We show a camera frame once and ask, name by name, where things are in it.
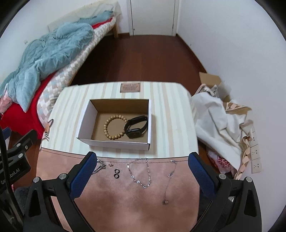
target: door frame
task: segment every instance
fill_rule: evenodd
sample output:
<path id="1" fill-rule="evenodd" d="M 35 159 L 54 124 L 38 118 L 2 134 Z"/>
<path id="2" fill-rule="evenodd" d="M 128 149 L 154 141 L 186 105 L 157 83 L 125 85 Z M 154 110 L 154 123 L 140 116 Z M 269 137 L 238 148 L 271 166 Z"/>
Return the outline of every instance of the door frame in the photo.
<path id="1" fill-rule="evenodd" d="M 126 2 L 127 2 L 127 14 L 128 14 L 128 23 L 129 23 L 129 34 L 130 34 L 130 36 L 133 36 L 134 32 L 133 32 L 133 22 L 132 22 L 131 0 L 126 0 Z M 178 15 L 179 15 L 179 2 L 180 2 L 180 0 L 175 0 L 175 4 L 174 4 L 174 18 L 173 18 L 172 36 L 176 36 L 176 32 L 177 32 Z"/>

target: silver bolt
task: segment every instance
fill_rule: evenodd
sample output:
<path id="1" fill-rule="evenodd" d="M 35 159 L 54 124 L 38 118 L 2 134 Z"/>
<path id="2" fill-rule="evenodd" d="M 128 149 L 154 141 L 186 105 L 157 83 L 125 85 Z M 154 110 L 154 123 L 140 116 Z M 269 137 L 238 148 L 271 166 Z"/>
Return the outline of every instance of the silver bolt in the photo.
<path id="1" fill-rule="evenodd" d="M 248 176 L 248 177 L 246 177 L 246 181 L 249 182 L 249 183 L 251 183 L 251 182 L 252 182 L 252 179 Z"/>
<path id="2" fill-rule="evenodd" d="M 222 180 L 224 180 L 224 179 L 226 179 L 227 178 L 227 176 L 225 175 L 225 174 L 219 174 L 219 178 L 221 178 Z"/>
<path id="3" fill-rule="evenodd" d="M 61 180 L 65 179 L 66 177 L 67 177 L 67 174 L 65 174 L 65 173 L 62 173 L 61 175 L 59 175 L 59 178 Z"/>
<path id="4" fill-rule="evenodd" d="M 40 180 L 39 177 L 35 177 L 35 178 L 33 179 L 33 182 L 34 182 L 34 183 L 37 183 L 39 180 Z"/>

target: patterned mattress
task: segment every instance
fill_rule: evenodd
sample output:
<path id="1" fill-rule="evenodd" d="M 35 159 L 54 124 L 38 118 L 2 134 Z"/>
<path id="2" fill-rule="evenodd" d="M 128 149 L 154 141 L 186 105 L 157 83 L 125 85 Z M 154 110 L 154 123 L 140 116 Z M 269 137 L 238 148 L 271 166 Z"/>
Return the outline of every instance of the patterned mattress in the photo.
<path id="1" fill-rule="evenodd" d="M 48 118 L 62 90 L 70 85 L 71 81 L 87 59 L 88 55 L 99 43 L 99 41 L 114 27 L 115 23 L 116 18 L 113 17 L 110 22 L 107 22 L 94 29 L 94 37 L 89 45 L 87 45 L 86 48 L 83 49 L 82 52 L 78 54 L 69 65 L 57 71 L 54 77 L 47 84 L 46 88 L 39 97 L 37 104 L 38 117 L 44 128 L 47 126 Z"/>

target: watch face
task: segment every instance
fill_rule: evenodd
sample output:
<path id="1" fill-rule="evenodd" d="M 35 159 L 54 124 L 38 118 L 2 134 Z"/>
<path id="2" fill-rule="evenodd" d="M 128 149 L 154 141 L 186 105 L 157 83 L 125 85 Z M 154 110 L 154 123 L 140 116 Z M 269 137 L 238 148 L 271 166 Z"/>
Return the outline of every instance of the watch face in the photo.
<path id="1" fill-rule="evenodd" d="M 129 129 L 126 132 L 126 135 L 128 136 L 128 138 L 130 139 L 135 139 L 135 138 L 139 138 L 141 137 L 141 132 L 139 128 L 136 129 Z"/>

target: brown label on tablecloth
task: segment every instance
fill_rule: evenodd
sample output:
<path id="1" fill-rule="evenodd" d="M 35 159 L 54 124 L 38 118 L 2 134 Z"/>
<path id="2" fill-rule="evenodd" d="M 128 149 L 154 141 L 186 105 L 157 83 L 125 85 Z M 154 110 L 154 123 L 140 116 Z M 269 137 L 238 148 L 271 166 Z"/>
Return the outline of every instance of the brown label on tablecloth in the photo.
<path id="1" fill-rule="evenodd" d="M 121 93 L 128 93 L 128 92 L 140 92 L 140 82 L 138 83 L 121 83 L 120 86 Z"/>

